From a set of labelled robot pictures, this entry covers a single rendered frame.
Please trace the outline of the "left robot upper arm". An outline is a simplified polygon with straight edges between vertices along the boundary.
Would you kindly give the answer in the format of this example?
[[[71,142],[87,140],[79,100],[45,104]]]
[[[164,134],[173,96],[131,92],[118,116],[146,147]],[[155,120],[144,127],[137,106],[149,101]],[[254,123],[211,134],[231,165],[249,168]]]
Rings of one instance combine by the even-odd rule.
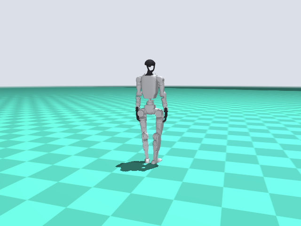
[[[138,76],[136,78],[136,89],[137,89],[137,96],[142,96],[142,92],[141,92],[141,76]]]

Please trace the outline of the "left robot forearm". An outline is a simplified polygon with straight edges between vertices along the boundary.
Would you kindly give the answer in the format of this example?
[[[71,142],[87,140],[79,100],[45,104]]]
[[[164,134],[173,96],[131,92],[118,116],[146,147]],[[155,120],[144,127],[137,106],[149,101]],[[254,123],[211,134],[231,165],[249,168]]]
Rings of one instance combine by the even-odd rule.
[[[141,104],[141,97],[138,97],[136,93],[136,107],[138,107],[138,110],[140,110],[140,104]]]

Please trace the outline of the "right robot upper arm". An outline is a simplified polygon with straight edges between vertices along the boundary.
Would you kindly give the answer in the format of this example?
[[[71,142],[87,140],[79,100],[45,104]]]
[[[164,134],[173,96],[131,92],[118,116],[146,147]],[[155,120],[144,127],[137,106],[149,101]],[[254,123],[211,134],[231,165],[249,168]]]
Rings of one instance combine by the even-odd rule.
[[[157,81],[159,82],[159,96],[160,97],[164,97],[164,89],[165,89],[165,85],[164,85],[164,78],[162,76],[156,76]]]

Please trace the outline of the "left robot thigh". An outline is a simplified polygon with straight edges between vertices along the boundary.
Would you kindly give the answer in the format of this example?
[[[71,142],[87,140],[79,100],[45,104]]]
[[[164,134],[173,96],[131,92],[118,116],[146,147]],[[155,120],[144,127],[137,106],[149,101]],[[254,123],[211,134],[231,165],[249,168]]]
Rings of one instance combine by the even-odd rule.
[[[139,122],[141,125],[141,131],[143,133],[143,139],[149,139],[148,138],[148,133],[147,133],[147,127],[146,127],[146,121],[147,121],[147,115],[144,113],[144,108],[141,108],[138,112],[137,112],[138,116],[139,116]]]

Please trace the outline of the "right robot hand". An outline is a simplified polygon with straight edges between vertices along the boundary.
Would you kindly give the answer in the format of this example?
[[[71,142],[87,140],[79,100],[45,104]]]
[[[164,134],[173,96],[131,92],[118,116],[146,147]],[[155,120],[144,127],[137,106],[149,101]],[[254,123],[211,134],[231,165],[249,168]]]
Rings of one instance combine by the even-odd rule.
[[[165,122],[167,118],[167,112],[168,112],[167,108],[164,108],[164,112],[165,112],[165,116],[164,116],[165,119],[163,120],[163,122]]]

